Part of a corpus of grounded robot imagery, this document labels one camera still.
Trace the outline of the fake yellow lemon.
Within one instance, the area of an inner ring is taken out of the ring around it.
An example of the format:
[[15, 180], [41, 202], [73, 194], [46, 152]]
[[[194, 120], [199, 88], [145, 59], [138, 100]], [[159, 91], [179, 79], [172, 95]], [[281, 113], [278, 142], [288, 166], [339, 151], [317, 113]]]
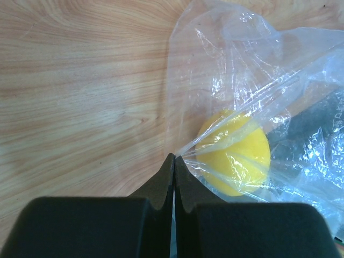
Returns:
[[195, 146], [199, 153], [196, 160], [207, 165], [205, 180], [219, 192], [236, 197], [258, 191], [267, 179], [271, 155], [268, 139], [262, 128], [257, 127], [243, 139], [217, 150], [211, 146], [223, 146], [230, 142], [234, 132], [251, 117], [239, 114], [210, 133]]

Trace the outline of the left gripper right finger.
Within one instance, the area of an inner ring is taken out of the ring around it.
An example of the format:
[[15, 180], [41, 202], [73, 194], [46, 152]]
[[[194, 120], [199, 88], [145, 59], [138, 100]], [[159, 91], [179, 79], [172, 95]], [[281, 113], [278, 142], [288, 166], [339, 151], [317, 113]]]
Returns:
[[227, 203], [176, 158], [178, 257], [339, 257], [323, 217], [302, 203]]

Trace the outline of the orange zip top bag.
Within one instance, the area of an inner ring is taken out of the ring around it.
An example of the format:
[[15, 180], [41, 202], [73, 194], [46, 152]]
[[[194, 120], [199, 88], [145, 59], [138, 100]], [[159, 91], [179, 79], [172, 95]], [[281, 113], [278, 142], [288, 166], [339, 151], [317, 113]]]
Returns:
[[[167, 150], [182, 157], [202, 185], [226, 202], [287, 203], [271, 186], [271, 163], [264, 184], [253, 193], [228, 196], [203, 175], [198, 142], [239, 114], [250, 123], [234, 132], [226, 148], [257, 127], [268, 134], [343, 90], [343, 31], [296, 27], [278, 31], [261, 15], [223, 1], [192, 1], [169, 38], [167, 64]], [[325, 218], [331, 234], [343, 238], [343, 207], [305, 203]]]

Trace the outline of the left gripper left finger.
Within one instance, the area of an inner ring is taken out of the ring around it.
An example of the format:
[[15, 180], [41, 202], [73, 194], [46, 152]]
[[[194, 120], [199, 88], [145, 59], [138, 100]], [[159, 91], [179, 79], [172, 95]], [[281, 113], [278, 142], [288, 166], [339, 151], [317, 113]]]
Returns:
[[127, 197], [39, 197], [16, 220], [1, 257], [168, 257], [175, 156]]

